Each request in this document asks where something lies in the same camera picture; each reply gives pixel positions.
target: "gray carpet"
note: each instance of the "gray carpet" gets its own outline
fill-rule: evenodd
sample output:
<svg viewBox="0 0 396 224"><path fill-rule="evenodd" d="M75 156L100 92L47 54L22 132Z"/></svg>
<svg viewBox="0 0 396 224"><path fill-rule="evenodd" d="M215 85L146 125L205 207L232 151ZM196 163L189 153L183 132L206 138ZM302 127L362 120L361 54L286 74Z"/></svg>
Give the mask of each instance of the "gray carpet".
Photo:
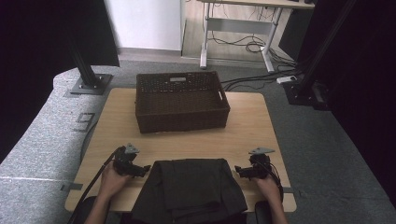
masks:
<svg viewBox="0 0 396 224"><path fill-rule="evenodd" d="M139 73L200 71L197 64L121 61L121 68L94 67L114 75L102 96L68 94L77 69L54 79L54 91L21 141L0 166L0 223L65 223L67 192L73 182L88 130L99 119L109 91L134 87ZM258 68L209 65L221 80L263 75ZM258 88L260 82L246 85ZM294 189L297 211L290 223L394 223L396 211L384 190L331 112L289 105L281 86L234 91L261 92L266 100ZM78 122L81 113L87 119ZM117 223L111 214L107 223ZM249 216L249 223L255 223Z"/></svg>

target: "stand base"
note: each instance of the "stand base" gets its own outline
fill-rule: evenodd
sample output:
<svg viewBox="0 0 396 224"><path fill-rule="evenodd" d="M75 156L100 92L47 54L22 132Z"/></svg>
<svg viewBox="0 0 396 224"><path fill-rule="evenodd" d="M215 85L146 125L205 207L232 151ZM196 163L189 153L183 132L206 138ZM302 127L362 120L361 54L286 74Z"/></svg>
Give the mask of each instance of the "stand base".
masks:
<svg viewBox="0 0 396 224"><path fill-rule="evenodd" d="M300 83L283 83L283 88L291 105L312 105L316 110L330 110L326 103L327 88L320 83L316 82L307 95L299 94L302 88Z"/></svg>
<svg viewBox="0 0 396 224"><path fill-rule="evenodd" d="M71 94L90 94L90 95L102 95L108 83L110 83L112 75L109 74L95 74L96 83L94 85L84 84L82 78L79 78L73 89L70 91Z"/></svg>

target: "cable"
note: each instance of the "cable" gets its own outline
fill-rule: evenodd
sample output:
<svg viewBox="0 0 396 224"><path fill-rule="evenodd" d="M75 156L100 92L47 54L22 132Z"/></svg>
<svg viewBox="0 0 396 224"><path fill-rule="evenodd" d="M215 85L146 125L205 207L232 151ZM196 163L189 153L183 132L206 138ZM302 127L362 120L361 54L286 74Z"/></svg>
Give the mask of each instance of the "cable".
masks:
<svg viewBox="0 0 396 224"><path fill-rule="evenodd" d="M85 134L84 140L82 141L82 146L81 149L79 150L79 163L82 163L82 152L84 150L86 141L88 139L88 135L90 135L90 132L93 130L93 128L98 124L98 120L91 126L91 128L88 130L87 134Z"/></svg>
<svg viewBox="0 0 396 224"><path fill-rule="evenodd" d="M73 220L75 219L76 215L77 215L77 211L79 210L79 208L81 207L81 203L82 201L84 201L85 197L87 196L88 192L90 192L93 184L96 182L96 180L99 178L100 174L103 172L103 170L106 168L106 166L112 161L112 158L114 157L114 155L116 154L116 152L119 149L117 148L113 153L111 153L110 157L108 157L108 159L105 161L105 163L102 165L102 167L99 169L98 173L95 175L95 177L93 178L93 180L91 181L90 185L88 185L88 187L85 189L84 193L82 193L81 197L79 198L79 201L76 205L75 210L73 211L72 216L69 218L69 221L67 222L67 224L71 224L73 223Z"/></svg>
<svg viewBox="0 0 396 224"><path fill-rule="evenodd" d="M247 18L248 21L250 21L251 16L256 12L257 7L254 7L253 12L250 14L250 16Z"/></svg>
<svg viewBox="0 0 396 224"><path fill-rule="evenodd" d="M216 3L213 4L213 7L211 8L212 17L214 15L214 8L215 7L220 7L221 5L223 5L223 13L224 13L224 15L228 18L227 13L225 12L224 4L222 4L222 0L220 1L220 3L218 5L216 5ZM254 8L254 11L252 12L252 14L250 14L248 20L254 14L254 12L256 11L256 8L257 7ZM264 7L262 7L262 11L260 13L260 16L259 16L259 13L258 13L258 18L257 18L258 21L260 21L261 18L262 18L263 10L264 10ZM275 16L274 12L270 15L270 16L273 17L272 20L274 19L274 16ZM268 14L268 9L265 10L265 16L264 16L265 19L268 19L270 17L270 16L267 16L267 14ZM204 19L205 19L205 7L203 7L203 20ZM248 35L248 36L245 36L245 37L243 37L243 38L241 38L239 40L236 40L234 42L228 42L228 41L225 41L225 40L222 40L222 39L215 38L214 31L211 31L211 33L212 33L212 38L208 38L207 40L214 40L217 44L228 44L228 45L241 46L241 47L245 46L246 50L248 52L254 52L254 53L261 52L262 51L261 47L265 46L265 42L263 40L261 40L260 38L258 38L257 36L255 36L255 35ZM250 37L252 38L252 41L248 42L247 44L238 44L239 42L242 42L243 40L245 40L247 38L250 38ZM258 46L259 49L258 50L252 50L250 48L251 46ZM278 56L275 50L270 48L269 52L273 56L274 61L279 62L279 63L287 63L289 65L295 65L294 61L292 61L290 59L286 59L284 57Z"/></svg>
<svg viewBox="0 0 396 224"><path fill-rule="evenodd" d="M235 89L235 88L238 88L238 87L248 87L248 88L251 88L251 89L253 89L253 90L260 90L260 89L264 88L264 86L265 86L265 82L264 82L264 83L262 84L262 86L259 87L259 88L254 88L254 87L251 87L251 86L248 86L248 85L237 85L237 86L234 86L234 87L228 89L228 91L231 91L231 90L233 90L233 89Z"/></svg>
<svg viewBox="0 0 396 224"><path fill-rule="evenodd" d="M242 86L242 85L235 86L236 84L241 83L241 82L264 81L264 85L265 85L265 83L274 82L279 77L290 76L290 75L298 76L301 73L302 72L300 70L289 69L289 70L285 70L285 71L275 72L275 73L272 73L272 74L269 74L269 75L266 75L266 76L262 75L262 76L256 76L256 77L240 77L240 78L235 78L235 79L222 81L220 83L221 84L225 84L223 86L223 89L225 91L231 91L231 90L235 89L238 86Z"/></svg>

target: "white wall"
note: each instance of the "white wall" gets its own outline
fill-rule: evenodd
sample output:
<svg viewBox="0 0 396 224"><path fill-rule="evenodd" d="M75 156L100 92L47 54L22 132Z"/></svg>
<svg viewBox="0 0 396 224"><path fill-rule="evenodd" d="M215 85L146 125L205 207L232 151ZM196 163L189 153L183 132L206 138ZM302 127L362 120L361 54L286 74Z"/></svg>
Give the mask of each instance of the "white wall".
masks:
<svg viewBox="0 0 396 224"><path fill-rule="evenodd" d="M181 50L184 0L105 0L119 48Z"/></svg>

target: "wooden table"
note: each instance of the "wooden table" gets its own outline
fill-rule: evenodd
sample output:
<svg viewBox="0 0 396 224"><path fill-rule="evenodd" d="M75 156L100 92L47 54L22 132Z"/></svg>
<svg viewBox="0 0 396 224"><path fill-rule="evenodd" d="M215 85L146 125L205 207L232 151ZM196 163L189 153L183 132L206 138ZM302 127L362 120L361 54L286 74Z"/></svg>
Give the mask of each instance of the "wooden table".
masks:
<svg viewBox="0 0 396 224"><path fill-rule="evenodd" d="M132 143L140 150L134 164L152 165L155 161L180 159L224 158L229 163L233 176L241 186L247 200L248 211L262 195L254 182L240 178L234 166L250 167L248 152L256 147L267 147L271 162L277 168L283 187L290 187L286 168L282 160L274 128L259 93L226 92L231 111L225 129L209 129L179 133L139 132L134 114L135 89L113 89L108 96L102 115L93 133L92 140L79 167L75 183L83 184L82 190L71 190L65 208L73 211L85 188L91 182L109 155L120 146ZM149 173L145 177L131 180L114 197L111 211L130 212ZM96 195L100 181L96 181L88 196ZM294 196L285 194L286 212L296 209Z"/></svg>
<svg viewBox="0 0 396 224"><path fill-rule="evenodd" d="M313 3L306 4L304 0L298 2L290 0L198 0L205 3L205 20L204 20L204 40L201 46L201 61L200 67L206 69L207 58L207 32L208 31L222 31L243 34L257 34L268 35L265 47L261 47L262 57L267 68L268 73L274 73L274 67L271 63L268 51L274 39L276 27L279 23L279 18L283 8L296 9L313 9ZM230 4L239 6L254 6L254 7L275 7L275 18L273 21L240 21L232 19L221 19L210 17L210 4Z"/></svg>

